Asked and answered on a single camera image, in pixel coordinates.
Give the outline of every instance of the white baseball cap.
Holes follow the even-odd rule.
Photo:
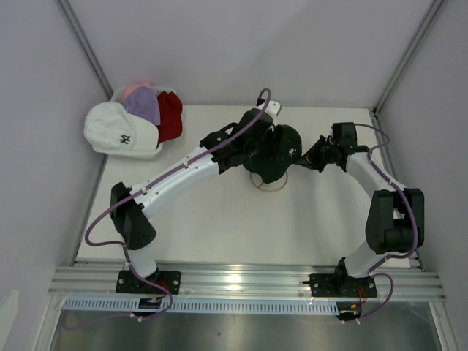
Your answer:
[[[95,151],[108,155],[149,158],[159,152],[157,127],[118,102],[94,106],[86,116],[84,134]]]

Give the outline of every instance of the metal plate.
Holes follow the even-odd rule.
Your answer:
[[[164,282],[169,288],[169,292],[178,295],[181,285],[181,272],[160,271],[155,277],[146,278],[150,282],[161,284]],[[131,271],[120,271],[117,278],[116,293],[119,294],[155,294],[164,295],[160,289],[152,287],[137,279]]]
[[[365,313],[378,303],[366,303]],[[115,312],[67,312],[67,324]],[[334,316],[167,313],[148,322],[109,318],[92,328],[58,329],[51,351],[439,351],[427,303],[390,303],[360,325]]]

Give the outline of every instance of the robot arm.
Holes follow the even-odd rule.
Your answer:
[[[325,290],[337,296],[350,296],[350,291],[369,285],[369,273],[378,268],[387,257],[406,253],[412,249],[414,231],[407,207],[396,190],[401,190],[408,199],[412,214],[417,223],[416,247],[424,241],[424,195],[419,189],[408,189],[390,174],[378,168],[367,146],[358,146],[356,129],[353,123],[338,123],[332,127],[331,136],[322,135],[307,151],[298,165],[322,172],[326,165],[338,165],[350,174],[371,198],[371,206],[366,222],[366,241],[347,257],[343,257],[329,277],[330,284]],[[311,287],[315,285],[310,276]],[[312,288],[312,295],[328,297],[323,290]]]
[[[113,205],[143,189],[142,195],[120,206],[110,215],[117,231],[125,240],[129,249],[129,257],[135,270],[143,278],[150,276],[157,270],[154,254],[149,246],[156,238],[156,230],[149,223],[149,219],[155,216],[158,210],[174,197],[177,197],[201,181],[219,175],[219,165],[213,161],[212,154],[207,154],[191,165],[187,165],[182,170],[175,171],[152,188],[146,190],[145,186],[163,174],[174,170],[186,160],[205,151],[207,151],[206,148],[198,146],[181,161],[152,179],[135,184],[129,189],[123,183],[119,183],[111,190],[111,205]]]

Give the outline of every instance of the cap logo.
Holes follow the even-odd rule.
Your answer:
[[[120,139],[119,141],[120,141],[122,144],[127,144],[127,145],[128,145],[128,143],[130,142],[130,136],[129,136],[129,135],[122,134],[122,135],[120,136],[120,138],[121,138],[121,139]]]

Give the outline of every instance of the cap brim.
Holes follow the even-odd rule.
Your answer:
[[[159,130],[150,121],[141,117],[127,113],[130,120],[135,126],[136,140],[133,144],[132,151],[148,152],[155,151],[158,148]]]
[[[156,156],[161,150],[164,143],[160,143],[158,148],[155,151],[141,151],[141,152],[133,152],[133,151],[124,151],[124,150],[115,150],[113,148],[100,148],[93,146],[93,150],[96,152],[101,152],[103,154],[107,154],[109,156],[125,156],[131,157],[133,159],[152,159]]]

